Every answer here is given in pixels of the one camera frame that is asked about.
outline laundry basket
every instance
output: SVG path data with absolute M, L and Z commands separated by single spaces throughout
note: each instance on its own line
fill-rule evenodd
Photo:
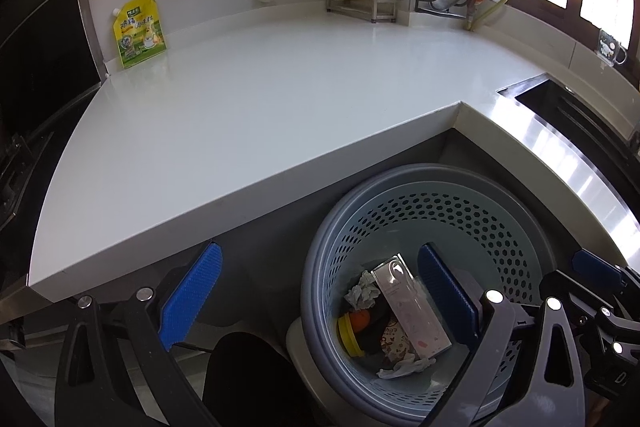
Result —
M 418 249 L 427 242 L 436 244 L 447 266 L 468 271 L 483 289 L 500 289 L 518 303 L 540 304 L 538 284 L 555 269 L 545 235 L 531 214 L 506 190 L 474 172 L 408 165 L 343 197 L 323 221 L 306 258 L 303 329 L 314 362 L 334 390 L 388 425 L 418 425 L 462 367 L 468 349 L 454 343 L 424 372 L 382 380 L 347 355 L 336 320 L 343 295 L 364 269 L 401 253 L 417 275 Z M 477 418 L 497 407 L 519 348 L 519 343 L 510 344 Z

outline blue gripper pad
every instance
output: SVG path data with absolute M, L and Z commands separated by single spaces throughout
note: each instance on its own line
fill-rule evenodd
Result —
M 473 349 L 480 338 L 478 309 L 440 259 L 434 244 L 418 252 L 418 275 L 456 341 Z
M 624 287 L 620 270 L 588 250 L 574 253 L 571 266 L 589 282 L 610 292 L 619 292 Z
M 164 349 L 182 342 L 222 270 L 222 249 L 211 243 L 162 307 L 158 336 Z

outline kitchen counter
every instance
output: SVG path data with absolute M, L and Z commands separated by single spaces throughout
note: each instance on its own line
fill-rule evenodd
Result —
M 111 75 L 92 100 L 50 184 L 28 284 L 50 301 L 88 290 L 447 128 L 477 134 L 470 110 L 489 119 L 493 111 L 505 136 L 536 155 L 525 142 L 544 126 L 525 116 L 529 132 L 517 136 L 508 128 L 528 110 L 510 109 L 504 120 L 495 92 L 541 73 L 482 36 L 334 14 L 245 25 L 169 49 Z M 557 147 L 577 158 L 574 173 L 591 172 L 569 145 Z M 579 192 L 577 178 L 555 179 Z M 588 209 L 593 190 L 608 190 L 599 183 L 577 197 L 610 235 L 628 217 L 606 194 Z M 627 259 L 636 255 L 623 251 L 638 233 L 635 219 L 630 227 L 620 240 L 610 235 Z

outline yellow lid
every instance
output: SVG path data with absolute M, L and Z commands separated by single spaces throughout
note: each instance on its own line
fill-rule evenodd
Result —
M 348 313 L 338 318 L 338 336 L 340 336 L 342 345 L 350 357 L 364 357 L 364 351 L 360 349 L 356 336 L 353 333 L 353 328 L 351 328 Z

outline cloth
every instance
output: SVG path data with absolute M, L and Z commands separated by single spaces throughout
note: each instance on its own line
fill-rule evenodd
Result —
M 433 365 L 436 359 L 415 359 L 413 353 L 407 353 L 404 359 L 396 363 L 393 369 L 380 369 L 378 376 L 383 380 L 391 380 L 392 378 L 405 377 L 412 373 L 421 373 L 430 365 Z
M 380 295 L 380 289 L 376 286 L 371 272 L 364 271 L 358 284 L 351 288 L 344 299 L 351 305 L 354 311 L 373 308 L 375 299 Z

